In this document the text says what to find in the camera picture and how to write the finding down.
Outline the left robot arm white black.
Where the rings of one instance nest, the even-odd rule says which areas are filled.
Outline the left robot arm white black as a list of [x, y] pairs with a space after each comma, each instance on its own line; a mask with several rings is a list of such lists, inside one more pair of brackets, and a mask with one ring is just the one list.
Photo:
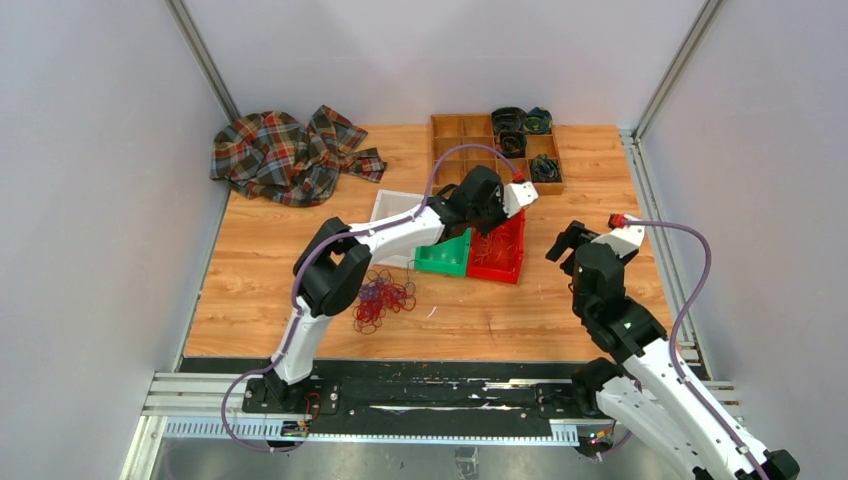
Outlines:
[[356, 300], [370, 267], [388, 257], [431, 247], [474, 229], [488, 234], [532, 204], [531, 183], [513, 172], [503, 183], [493, 169], [475, 166], [416, 206], [370, 223], [325, 221], [293, 268], [292, 311], [268, 366], [252, 374], [245, 396], [283, 413], [305, 403], [304, 381], [330, 322]]

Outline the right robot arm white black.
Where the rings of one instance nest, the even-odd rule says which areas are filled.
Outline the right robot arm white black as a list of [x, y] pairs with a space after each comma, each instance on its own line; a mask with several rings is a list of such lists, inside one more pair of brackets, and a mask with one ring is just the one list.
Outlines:
[[693, 373], [666, 330], [624, 285], [649, 222], [613, 214], [600, 234], [579, 221], [546, 254], [571, 278], [572, 311], [604, 356], [576, 371], [571, 400], [582, 415], [624, 426], [684, 479], [795, 479], [797, 460], [746, 430]]

